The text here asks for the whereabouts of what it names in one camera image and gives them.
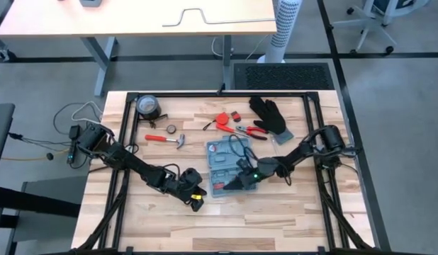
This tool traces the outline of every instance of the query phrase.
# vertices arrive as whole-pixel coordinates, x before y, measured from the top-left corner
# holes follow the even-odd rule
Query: floor mat
[[[333,90],[327,63],[235,64],[235,89]]]

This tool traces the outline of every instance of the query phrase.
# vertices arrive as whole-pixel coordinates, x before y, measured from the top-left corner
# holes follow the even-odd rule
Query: white tower fan
[[[271,36],[266,54],[257,63],[285,63],[283,56],[302,3],[303,0],[279,0],[276,13],[277,33]]]

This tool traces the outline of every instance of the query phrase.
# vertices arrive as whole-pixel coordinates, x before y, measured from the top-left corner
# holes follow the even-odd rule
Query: gray tool case
[[[229,137],[224,136],[222,140],[207,142],[206,154],[208,165],[210,167],[210,187],[211,196],[218,198],[221,196],[237,195],[255,191],[257,185],[252,185],[249,189],[242,191],[224,191],[223,186],[227,185],[238,175],[242,170],[236,165],[236,162],[241,158],[233,153],[228,142]],[[250,147],[249,138],[240,138],[244,146]],[[236,139],[231,140],[231,146],[239,154],[244,155],[244,148]]]

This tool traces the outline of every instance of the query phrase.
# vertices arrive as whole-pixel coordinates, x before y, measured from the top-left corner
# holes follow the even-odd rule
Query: floor
[[[0,0],[0,13],[7,0]],[[345,11],[360,0],[324,0],[331,22],[352,18]],[[398,41],[395,52],[438,52],[438,0],[398,18],[387,27]],[[334,30],[339,53],[357,43],[359,29]],[[234,36],[236,53],[248,54],[262,36]],[[119,38],[117,55],[211,55],[212,37]],[[89,56],[73,38],[5,39],[19,57]],[[380,53],[387,43],[374,34],[361,52]],[[216,45],[220,51],[220,41]],[[262,45],[257,54],[264,52]],[[287,53],[330,53],[317,1],[304,1]],[[371,177],[381,207],[391,247],[395,251],[438,254],[438,54],[394,55],[392,58],[341,59],[347,88],[366,150]],[[289,62],[326,62],[331,59],[289,59]],[[55,132],[53,115],[71,102],[93,100],[98,67],[93,62],[0,64],[0,103],[16,104],[12,132],[42,140],[62,141]],[[221,62],[146,61],[114,62],[108,90],[217,89]],[[73,108],[57,119],[71,125]],[[40,157],[47,151],[8,140],[6,157]],[[70,169],[63,157],[53,161],[0,164],[0,186],[20,190],[24,181],[86,176],[86,167]],[[69,236],[19,244],[16,254],[65,251]],[[9,232],[0,231],[0,254]]]

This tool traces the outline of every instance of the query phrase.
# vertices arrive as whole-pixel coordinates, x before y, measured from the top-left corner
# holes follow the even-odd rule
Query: wooden tabletop
[[[119,133],[126,93],[112,91],[108,94],[102,123],[115,134]],[[348,142],[336,92],[318,93],[325,123],[338,126]],[[158,121],[156,130],[151,130],[148,124],[139,125],[137,143],[140,150],[136,155],[148,164],[161,166],[175,163],[182,171],[193,167],[203,177],[200,186],[209,191],[205,145],[207,141],[219,140],[227,133],[216,130],[214,125],[207,131],[202,131],[202,127],[223,111],[238,111],[242,116],[239,124],[251,125],[258,117],[249,108],[248,100],[245,97],[159,98],[162,111],[169,118]],[[308,133],[303,102],[300,98],[288,97],[272,100],[277,103],[288,129],[296,137],[277,147],[279,155],[286,155]],[[172,143],[144,139],[146,134],[168,135],[165,127],[169,124],[178,127],[173,137],[181,133],[186,135],[186,143],[181,149],[177,150]],[[231,121],[229,125],[234,126],[235,123]],[[252,149],[258,157],[276,155],[270,141],[252,140]],[[354,165],[350,159],[342,161]],[[91,168],[99,166],[101,162],[95,160]],[[336,177],[345,217],[364,241],[372,245],[371,229],[356,173],[340,167]],[[206,196],[203,207],[193,212],[180,200],[147,187],[133,172],[120,250],[124,251],[127,246],[134,246],[134,251],[316,251],[318,246],[327,247],[313,160],[307,159],[299,164],[291,178],[292,186],[273,176],[259,183],[257,192],[253,194],[222,198]],[[110,179],[110,169],[89,175],[72,247],[82,244],[103,217]],[[335,219],[332,222],[338,237],[337,222]],[[108,247],[112,235],[113,231],[109,231]]]
[[[2,36],[95,35],[232,35],[271,34],[275,21],[208,25],[208,21],[274,18],[272,0],[103,0],[98,8],[83,7],[79,0],[14,0],[0,26]]]

